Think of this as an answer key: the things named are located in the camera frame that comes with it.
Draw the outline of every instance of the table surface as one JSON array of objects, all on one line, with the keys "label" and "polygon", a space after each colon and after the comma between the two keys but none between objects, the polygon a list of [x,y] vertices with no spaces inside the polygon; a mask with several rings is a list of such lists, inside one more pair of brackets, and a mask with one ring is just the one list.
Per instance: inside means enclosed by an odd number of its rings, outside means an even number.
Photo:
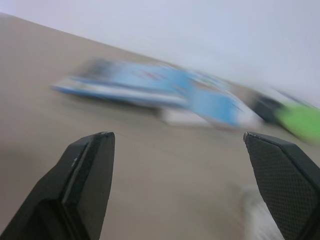
[{"label": "table surface", "polygon": [[[101,240],[241,239],[241,192],[256,184],[245,129],[170,127],[151,109],[55,92],[50,85],[93,57],[155,59],[12,16],[0,19],[0,231],[67,145],[115,133],[114,173]],[[256,132],[320,149],[286,131]]]}]

